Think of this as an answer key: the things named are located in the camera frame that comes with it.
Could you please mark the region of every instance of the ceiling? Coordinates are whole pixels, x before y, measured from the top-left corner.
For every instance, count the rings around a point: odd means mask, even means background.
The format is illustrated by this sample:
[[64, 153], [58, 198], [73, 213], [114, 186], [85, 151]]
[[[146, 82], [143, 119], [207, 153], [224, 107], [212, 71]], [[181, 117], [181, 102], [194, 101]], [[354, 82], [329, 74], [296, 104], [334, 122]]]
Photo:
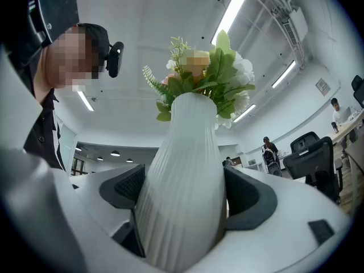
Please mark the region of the ceiling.
[[[229, 1], [77, 0], [80, 21], [104, 26], [110, 43], [122, 41], [125, 49], [117, 78], [103, 73], [99, 80], [92, 80], [85, 87], [94, 112], [89, 112], [77, 93], [70, 89], [58, 90], [59, 100], [86, 130], [134, 136], [163, 135], [169, 124], [156, 120], [157, 96], [146, 84], [142, 67], [148, 65], [158, 80], [168, 75], [165, 65], [172, 36], [183, 37], [197, 49], [210, 50], [213, 47], [210, 41]], [[256, 19], [263, 2], [268, 9], [272, 7], [269, 0], [245, 0], [229, 31], [231, 48], [253, 64], [257, 90], [250, 97], [251, 103], [257, 106], [264, 106], [283, 91], [285, 84], [276, 89], [271, 84], [293, 58], [286, 37], [271, 14], [263, 8]], [[295, 69], [287, 82], [296, 72]], [[95, 102], [91, 101], [92, 97], [96, 98]], [[242, 119], [237, 126], [248, 119]], [[217, 136], [230, 132], [222, 127]]]
[[[150, 165], [153, 161], [157, 148], [132, 148], [132, 147], [116, 147], [101, 146], [97, 144], [87, 144], [78, 142], [77, 146], [81, 151], [75, 151], [75, 154], [97, 161], [100, 156], [105, 162], [125, 163], [127, 159], [132, 159], [134, 163]], [[111, 156], [112, 151], [118, 151], [119, 157]]]

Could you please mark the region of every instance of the black cap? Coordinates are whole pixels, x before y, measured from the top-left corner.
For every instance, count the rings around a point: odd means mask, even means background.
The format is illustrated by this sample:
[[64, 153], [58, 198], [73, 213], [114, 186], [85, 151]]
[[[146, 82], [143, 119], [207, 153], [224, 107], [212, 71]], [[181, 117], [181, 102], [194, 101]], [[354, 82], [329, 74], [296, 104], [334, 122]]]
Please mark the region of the black cap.
[[109, 36], [107, 30], [102, 26], [91, 23], [80, 23], [79, 27], [83, 27], [85, 33], [92, 38], [92, 44], [98, 49], [98, 72], [93, 72], [94, 75], [98, 76], [98, 73], [104, 68], [105, 58], [109, 54]]

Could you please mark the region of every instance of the window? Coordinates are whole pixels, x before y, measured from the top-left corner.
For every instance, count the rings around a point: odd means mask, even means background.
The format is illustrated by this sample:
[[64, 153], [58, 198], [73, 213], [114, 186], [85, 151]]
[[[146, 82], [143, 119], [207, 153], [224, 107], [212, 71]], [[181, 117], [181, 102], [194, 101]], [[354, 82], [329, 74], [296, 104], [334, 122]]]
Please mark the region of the window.
[[73, 158], [71, 176], [87, 174], [86, 172], [84, 172], [84, 166], [85, 166], [85, 161]]

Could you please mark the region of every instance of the air vent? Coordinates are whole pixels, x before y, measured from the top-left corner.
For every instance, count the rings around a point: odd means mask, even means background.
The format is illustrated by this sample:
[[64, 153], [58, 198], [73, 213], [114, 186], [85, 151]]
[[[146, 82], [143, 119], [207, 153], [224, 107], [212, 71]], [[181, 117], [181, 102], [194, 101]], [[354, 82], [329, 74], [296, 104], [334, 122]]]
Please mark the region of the air vent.
[[295, 37], [295, 34], [293, 33], [292, 27], [290, 25], [289, 22], [287, 23], [283, 23], [284, 28], [287, 30], [288, 36], [291, 40], [292, 45], [296, 46], [297, 45], [297, 40]]

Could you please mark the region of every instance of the office chair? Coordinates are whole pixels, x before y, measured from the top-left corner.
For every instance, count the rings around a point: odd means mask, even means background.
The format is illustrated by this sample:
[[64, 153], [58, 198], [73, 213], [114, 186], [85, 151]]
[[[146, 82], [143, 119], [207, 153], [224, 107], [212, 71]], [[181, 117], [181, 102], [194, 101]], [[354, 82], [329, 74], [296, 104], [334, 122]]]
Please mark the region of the office chair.
[[306, 177], [306, 184], [317, 187], [328, 198], [340, 203], [339, 193], [342, 191], [342, 162], [335, 160], [336, 170], [333, 167], [332, 140], [325, 136], [316, 143], [310, 145], [307, 150], [296, 152], [283, 160], [288, 173], [293, 179]]
[[292, 153], [306, 150], [310, 145], [316, 143], [320, 138], [313, 131], [306, 133], [291, 143]]
[[354, 91], [358, 90], [359, 87], [362, 85], [363, 79], [361, 79], [358, 75], [355, 76], [355, 78], [351, 82], [351, 87]]
[[364, 108], [364, 84], [361, 84], [358, 89], [354, 91], [354, 98], [359, 102], [360, 106]]

